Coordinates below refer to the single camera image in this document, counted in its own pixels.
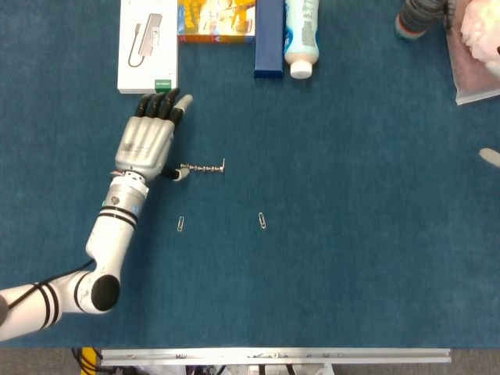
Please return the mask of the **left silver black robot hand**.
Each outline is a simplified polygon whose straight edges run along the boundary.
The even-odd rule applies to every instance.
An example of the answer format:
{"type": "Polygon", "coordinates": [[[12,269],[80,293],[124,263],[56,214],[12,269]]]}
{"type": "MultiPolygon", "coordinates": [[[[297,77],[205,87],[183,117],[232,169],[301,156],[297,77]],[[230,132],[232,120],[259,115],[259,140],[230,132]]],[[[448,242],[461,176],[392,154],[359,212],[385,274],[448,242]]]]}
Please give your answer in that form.
{"type": "Polygon", "coordinates": [[[157,177],[183,180],[190,173],[187,167],[166,165],[177,128],[192,103],[193,97],[178,99],[180,90],[145,94],[135,113],[127,121],[116,152],[116,168],[124,173],[136,173],[151,183],[157,177]]]}

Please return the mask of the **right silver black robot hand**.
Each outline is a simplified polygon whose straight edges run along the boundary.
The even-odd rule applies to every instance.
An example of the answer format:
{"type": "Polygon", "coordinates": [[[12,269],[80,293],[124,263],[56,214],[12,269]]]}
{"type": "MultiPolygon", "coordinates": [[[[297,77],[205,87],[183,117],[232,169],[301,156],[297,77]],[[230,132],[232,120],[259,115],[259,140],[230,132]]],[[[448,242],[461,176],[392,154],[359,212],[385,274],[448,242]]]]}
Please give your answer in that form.
{"type": "Polygon", "coordinates": [[[500,153],[492,148],[482,148],[479,156],[487,163],[496,168],[500,168],[500,153]]]}

